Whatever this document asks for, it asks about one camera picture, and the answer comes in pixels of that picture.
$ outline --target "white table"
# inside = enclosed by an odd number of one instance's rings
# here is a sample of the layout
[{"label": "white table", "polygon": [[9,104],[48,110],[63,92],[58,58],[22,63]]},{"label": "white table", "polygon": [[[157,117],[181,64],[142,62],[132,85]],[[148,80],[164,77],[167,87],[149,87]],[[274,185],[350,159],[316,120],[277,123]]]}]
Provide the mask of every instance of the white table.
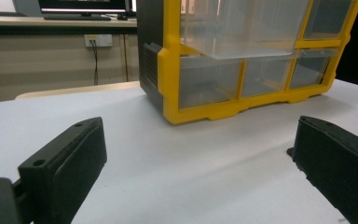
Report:
[{"label": "white table", "polygon": [[0,176],[70,125],[102,117],[108,161],[73,223],[348,223],[286,155],[301,115],[358,135],[358,86],[172,126],[140,88],[0,103]]}]

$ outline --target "power outlet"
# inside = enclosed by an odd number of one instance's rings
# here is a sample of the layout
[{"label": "power outlet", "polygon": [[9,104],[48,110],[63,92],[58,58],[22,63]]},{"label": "power outlet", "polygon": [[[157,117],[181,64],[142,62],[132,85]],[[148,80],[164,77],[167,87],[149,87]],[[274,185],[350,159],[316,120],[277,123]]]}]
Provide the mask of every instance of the power outlet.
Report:
[{"label": "power outlet", "polygon": [[87,48],[92,48],[91,41],[95,41],[96,47],[112,47],[112,35],[84,35]]}]

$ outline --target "yellow plastic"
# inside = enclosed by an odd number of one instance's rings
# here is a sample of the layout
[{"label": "yellow plastic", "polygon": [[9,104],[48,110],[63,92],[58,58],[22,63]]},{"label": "yellow plastic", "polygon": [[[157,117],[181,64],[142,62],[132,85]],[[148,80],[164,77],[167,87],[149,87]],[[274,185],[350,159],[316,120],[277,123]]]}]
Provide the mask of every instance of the yellow plastic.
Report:
[{"label": "yellow plastic", "polygon": [[339,38],[303,40],[312,3],[313,0],[310,0],[310,5],[303,20],[295,49],[336,48],[338,50],[338,55],[333,56],[327,65],[322,83],[290,89],[289,85],[296,64],[296,58],[294,58],[282,91],[251,97],[241,97],[241,88],[246,67],[246,60],[243,60],[237,85],[237,94],[234,99],[207,105],[179,108],[180,57],[181,54],[196,53],[196,51],[187,46],[183,46],[180,42],[181,19],[179,12],[181,11],[181,1],[164,0],[163,49],[158,54],[158,91],[163,95],[163,116],[174,124],[197,119],[223,119],[235,116],[240,111],[250,107],[278,102],[296,103],[304,101],[313,95],[328,91],[336,76],[336,69],[342,52],[350,41],[350,31],[358,13],[358,0],[352,1]]}]

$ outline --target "power cord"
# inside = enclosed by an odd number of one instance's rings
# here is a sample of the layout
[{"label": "power cord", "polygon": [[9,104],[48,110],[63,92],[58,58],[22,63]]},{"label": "power cord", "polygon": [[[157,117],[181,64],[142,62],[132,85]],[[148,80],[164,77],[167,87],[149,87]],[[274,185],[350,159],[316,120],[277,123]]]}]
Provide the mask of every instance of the power cord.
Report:
[{"label": "power cord", "polygon": [[98,50],[97,50],[97,42],[95,40],[89,41],[92,45],[92,49],[94,50],[95,57],[95,70],[94,70],[94,86],[98,85]]}]

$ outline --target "transparent drawer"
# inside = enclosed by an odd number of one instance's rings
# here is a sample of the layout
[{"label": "transparent drawer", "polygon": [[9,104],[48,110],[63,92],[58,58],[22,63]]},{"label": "transparent drawer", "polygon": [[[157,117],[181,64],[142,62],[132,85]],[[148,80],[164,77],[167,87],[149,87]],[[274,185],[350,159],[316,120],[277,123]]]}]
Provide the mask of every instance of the transparent drawer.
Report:
[{"label": "transparent drawer", "polygon": [[321,83],[330,58],[336,55],[337,49],[302,49],[296,61],[290,88]]},{"label": "transparent drawer", "polygon": [[294,55],[246,60],[241,96],[254,96],[283,90]]},{"label": "transparent drawer", "polygon": [[339,38],[352,0],[314,0],[304,39]]},{"label": "transparent drawer", "polygon": [[209,57],[181,58],[179,107],[206,105],[233,99],[241,60],[215,60]]},{"label": "transparent drawer", "polygon": [[181,38],[215,59],[289,55],[309,0],[184,0]]}]

